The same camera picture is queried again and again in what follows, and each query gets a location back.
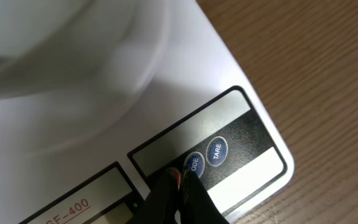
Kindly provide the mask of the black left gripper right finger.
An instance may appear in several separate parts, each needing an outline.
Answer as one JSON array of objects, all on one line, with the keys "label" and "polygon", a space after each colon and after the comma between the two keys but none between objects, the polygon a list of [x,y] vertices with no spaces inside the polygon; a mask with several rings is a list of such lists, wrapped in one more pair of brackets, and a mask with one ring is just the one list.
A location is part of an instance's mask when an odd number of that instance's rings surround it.
[{"label": "black left gripper right finger", "polygon": [[199,177],[189,168],[183,169],[179,189],[181,224],[228,224],[214,205]]}]

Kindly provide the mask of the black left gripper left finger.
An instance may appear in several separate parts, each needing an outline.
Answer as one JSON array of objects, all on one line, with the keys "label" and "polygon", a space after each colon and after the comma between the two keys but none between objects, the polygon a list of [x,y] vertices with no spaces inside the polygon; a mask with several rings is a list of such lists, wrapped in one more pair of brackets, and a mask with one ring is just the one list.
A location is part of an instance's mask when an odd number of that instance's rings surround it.
[{"label": "black left gripper left finger", "polygon": [[176,223],[175,214],[178,210],[180,181],[181,173],[178,169],[167,169],[127,224]]}]

